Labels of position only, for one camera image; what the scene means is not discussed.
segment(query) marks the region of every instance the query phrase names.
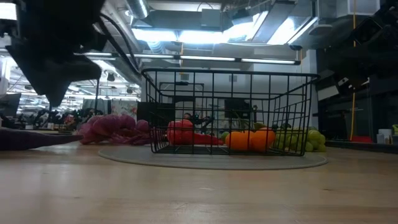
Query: round gray mat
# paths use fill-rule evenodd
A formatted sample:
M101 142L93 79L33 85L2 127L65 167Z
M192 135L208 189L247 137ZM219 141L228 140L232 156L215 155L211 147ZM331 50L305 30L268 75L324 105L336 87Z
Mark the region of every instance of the round gray mat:
M132 164L220 170L279 170L324 165L328 160L316 153L296 156L218 156L187 154L154 154L149 147L118 147L102 149L104 158Z

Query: yellow pole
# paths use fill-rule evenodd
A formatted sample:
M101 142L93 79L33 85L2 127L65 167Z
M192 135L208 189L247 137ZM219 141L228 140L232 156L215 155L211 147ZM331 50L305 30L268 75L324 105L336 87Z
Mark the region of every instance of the yellow pole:
M356 0L354 0L354 14L353 14L354 18L353 18L353 25L354 25L354 29L356 27ZM355 88L353 89L354 93L353 93L353 108L351 110L351 135L349 137L349 140L352 141L353 140L353 134L354 134L354 119L355 119Z
M181 55L184 52L184 42L181 43Z

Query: person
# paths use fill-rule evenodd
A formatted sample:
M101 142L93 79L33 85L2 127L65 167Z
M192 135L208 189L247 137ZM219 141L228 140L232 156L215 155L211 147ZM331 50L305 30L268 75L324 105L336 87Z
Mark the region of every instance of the person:
M184 114L184 119L191 119L192 115L190 113L185 113Z

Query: ceiling light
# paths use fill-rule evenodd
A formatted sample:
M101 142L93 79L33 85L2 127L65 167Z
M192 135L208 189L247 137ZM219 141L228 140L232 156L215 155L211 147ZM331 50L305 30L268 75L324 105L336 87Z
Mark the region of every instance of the ceiling light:
M102 52L87 52L86 56L94 56L94 57L110 57L112 53L102 53Z
M45 109L45 106L43 105L22 105L23 108L43 108Z
M144 30L144 29L132 29L132 32L136 36L137 40L144 41L177 41L177 36L174 31L171 30Z
M80 88L97 88L97 86L93 86L93 85L77 85L77 87ZM99 88L116 88L114 86L99 86Z
M314 17L303 29L301 29L298 33L296 33L287 43L291 44L295 42L301 35L304 34L307 29L309 29L316 21L318 20L318 17Z
M91 60L116 60L116 57L93 57L93 56L88 56L89 59Z
M17 20L16 5L0 2L0 19Z
M294 32L294 21L291 18L287 18L285 22L283 22L279 28L275 31L274 35L271 39L268 40L267 44L273 45L282 45L285 44L288 40L290 40Z
M204 56L181 55L180 58L186 60L214 60L214 61L224 61L224 62L235 61L235 58L228 58L228 57L204 57Z
M77 98L84 98L89 100L94 100L95 95L79 95L79 94L65 94L65 97L77 97ZM99 95L98 99L125 99L125 100L138 100L135 96L103 96Z
M173 55L156 55L156 54L134 54L136 58L157 58L157 59L173 59Z
M219 44L228 41L222 32L182 31L179 41L188 44Z
M254 22L254 25L253 25L252 29L246 35L246 40L253 39L255 34L257 34L257 31L260 29L261 24L266 19L267 15L268 15L268 11L264 11L259 16L258 16L258 14L253 16L253 21L255 21L255 22Z
M296 61L292 61L292 60L273 60L273 59L255 59L255 58L242 58L242 62L272 63L272 64L282 64L282 65L296 64Z
M22 95L32 95L32 96L37 96L37 93L28 93L28 92L7 92L7 94L22 94Z

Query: grape bunch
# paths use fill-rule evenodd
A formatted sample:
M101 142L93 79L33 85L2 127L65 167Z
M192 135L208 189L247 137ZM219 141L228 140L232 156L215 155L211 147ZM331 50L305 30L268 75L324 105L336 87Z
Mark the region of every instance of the grape bunch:
M326 138L316 128L309 127L308 132L300 128L279 128L273 147L286 151L301 150L305 146L306 152L326 152Z

